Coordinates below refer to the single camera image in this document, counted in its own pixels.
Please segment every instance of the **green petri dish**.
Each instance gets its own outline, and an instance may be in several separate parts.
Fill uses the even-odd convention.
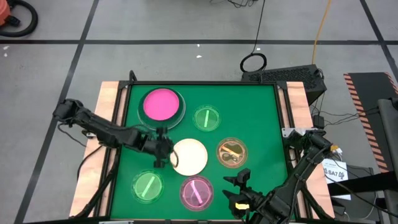
[[[193,115],[193,123],[202,131],[212,131],[220,125],[221,116],[214,106],[203,105]]]
[[[136,175],[131,183],[131,192],[140,203],[155,202],[162,195],[163,188],[163,178],[151,170]]]
[[[163,120],[163,121],[151,119],[150,117],[148,117],[148,115],[145,114],[145,111],[144,111],[144,101],[145,101],[146,97],[150,93],[152,93],[153,91],[158,90],[158,89],[168,89],[168,90],[173,91],[178,96],[178,101],[179,101],[179,104],[178,104],[179,106],[178,106],[177,112],[171,118]],[[178,125],[179,122],[181,122],[182,118],[184,117],[185,110],[186,110],[185,100],[179,92],[174,91],[170,88],[155,88],[151,91],[148,91],[141,98],[141,100],[139,102],[137,113],[138,113],[139,121],[144,126],[146,126],[147,128],[149,128],[151,130],[156,130],[156,128],[163,128],[163,127],[167,128],[167,129],[174,128],[176,125]]]

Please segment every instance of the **purple petri dish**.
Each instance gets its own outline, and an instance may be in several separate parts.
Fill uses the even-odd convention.
[[[185,180],[180,189],[180,200],[189,210],[203,211],[213,201],[213,186],[202,176],[193,176]]]

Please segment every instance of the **white label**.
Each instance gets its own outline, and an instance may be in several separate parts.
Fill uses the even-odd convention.
[[[334,161],[333,159],[324,159],[322,165],[323,165],[323,172],[330,179],[336,182],[348,180],[347,164],[345,162]],[[333,183],[333,181],[327,178],[326,182],[328,184]],[[351,195],[339,195],[332,197],[351,200]]]

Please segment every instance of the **white round disc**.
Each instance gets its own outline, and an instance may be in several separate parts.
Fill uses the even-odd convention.
[[[181,175],[191,176],[200,173],[207,163],[206,147],[198,140],[183,139],[174,145],[178,155],[178,166],[174,167]],[[172,164],[177,163],[174,153],[170,154]]]

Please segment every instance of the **green mat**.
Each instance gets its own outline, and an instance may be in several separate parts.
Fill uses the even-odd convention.
[[[126,126],[139,124],[137,109],[140,99],[158,85],[134,85],[126,117]],[[170,130],[174,143],[186,138],[197,139],[208,151],[208,162],[199,175],[206,177],[214,188],[213,203],[204,211],[186,209],[179,198],[180,187],[187,178],[172,166],[154,169],[154,157],[122,149],[118,178],[114,190],[111,218],[130,219],[234,219],[228,199],[222,190],[238,193],[239,188],[223,180],[241,169],[251,169],[248,186],[264,194],[283,183],[287,169],[273,86],[261,85],[167,85],[185,99],[187,111],[181,123]],[[220,112],[221,124],[214,131],[200,131],[193,123],[195,110],[212,105]],[[248,148],[246,163],[237,169],[221,165],[216,156],[220,141],[234,137]],[[155,170],[164,180],[162,196],[154,203],[139,203],[132,195],[131,182],[144,170]]]

